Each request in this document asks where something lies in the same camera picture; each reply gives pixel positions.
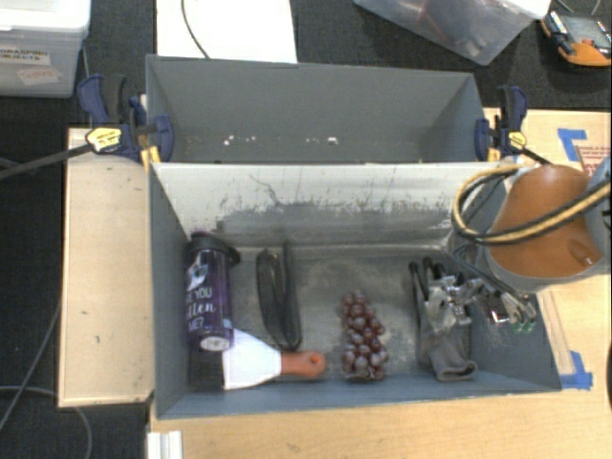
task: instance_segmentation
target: gray cloth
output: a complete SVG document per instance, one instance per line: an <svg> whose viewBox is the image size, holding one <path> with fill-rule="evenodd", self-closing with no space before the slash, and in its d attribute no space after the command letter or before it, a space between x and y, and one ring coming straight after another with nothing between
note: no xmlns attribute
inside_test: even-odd
<svg viewBox="0 0 612 459"><path fill-rule="evenodd" d="M470 328L455 326L447 332L435 332L426 312L423 291L414 281L415 303L419 315L417 361L421 367L433 371L441 382L472 380L478 372L476 362L470 360Z"/></svg>

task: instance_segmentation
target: red grapes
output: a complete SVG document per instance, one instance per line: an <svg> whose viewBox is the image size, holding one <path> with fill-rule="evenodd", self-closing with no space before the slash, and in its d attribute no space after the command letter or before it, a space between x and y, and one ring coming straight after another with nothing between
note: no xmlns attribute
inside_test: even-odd
<svg viewBox="0 0 612 459"><path fill-rule="evenodd" d="M388 354L379 340L384 326L376 317L376 310L365 295L355 291L342 297L340 315L345 339L342 372L347 378L380 381Z"/></svg>

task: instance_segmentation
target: clamp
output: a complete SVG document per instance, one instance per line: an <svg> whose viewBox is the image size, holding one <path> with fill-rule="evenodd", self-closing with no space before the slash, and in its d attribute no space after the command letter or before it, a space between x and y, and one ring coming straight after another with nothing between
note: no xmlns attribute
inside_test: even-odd
<svg viewBox="0 0 612 459"><path fill-rule="evenodd" d="M549 164L545 158L528 149L527 138L520 127L527 116L527 96L518 87L500 87L501 116L495 116L495 125L487 119L476 122L474 147L478 160L496 162L513 155L526 155L541 164Z"/></svg>
<svg viewBox="0 0 612 459"><path fill-rule="evenodd" d="M156 116L147 124L146 111L138 98L131 98L125 110L124 85L125 76L95 74L77 86L80 106L89 113L93 125L111 126L116 134L110 145L100 145L98 138L88 139L88 142L96 153L119 155L134 162L141 159L145 149L157 146L161 160L168 162L174 147L174 130L169 116Z"/></svg>

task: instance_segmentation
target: gray box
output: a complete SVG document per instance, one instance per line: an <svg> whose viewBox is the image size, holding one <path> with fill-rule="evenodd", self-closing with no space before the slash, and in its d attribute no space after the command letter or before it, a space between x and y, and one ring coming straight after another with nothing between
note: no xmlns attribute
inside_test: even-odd
<svg viewBox="0 0 612 459"><path fill-rule="evenodd" d="M175 162L154 164L149 184L159 418L560 389L541 320L530 335L519 336L510 327L491 327L474 310L471 356L480 372L473 382L440 383L416 363L407 265L426 255L450 264L450 202L469 175L487 167L465 163L473 157L473 124L482 115L471 76L157 57L148 65L149 112L170 114L180 137ZM453 128L454 122L463 127ZM436 128L447 136L440 147L432 139L440 134ZM244 144L224 146L227 134ZM308 139L330 137L337 143L307 147ZM447 148L451 142L469 147ZM416 164L424 159L433 163ZM292 241L301 348L325 353L322 379L227 392L193 388L183 276L195 230L213 231L241 251L242 262L230 271L233 322L267 342L254 259L263 248L279 251ZM347 382L339 369L339 301L356 289L387 328L391 358L382 382Z"/></svg>

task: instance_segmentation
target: plastic container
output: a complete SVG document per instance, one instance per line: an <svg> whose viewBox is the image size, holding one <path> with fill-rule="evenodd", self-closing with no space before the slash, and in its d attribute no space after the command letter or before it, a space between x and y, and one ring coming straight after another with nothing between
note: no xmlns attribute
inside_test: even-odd
<svg viewBox="0 0 612 459"><path fill-rule="evenodd" d="M551 0L354 0L480 65L491 63Z"/></svg>
<svg viewBox="0 0 612 459"><path fill-rule="evenodd" d="M0 0L0 95L67 98L91 0Z"/></svg>

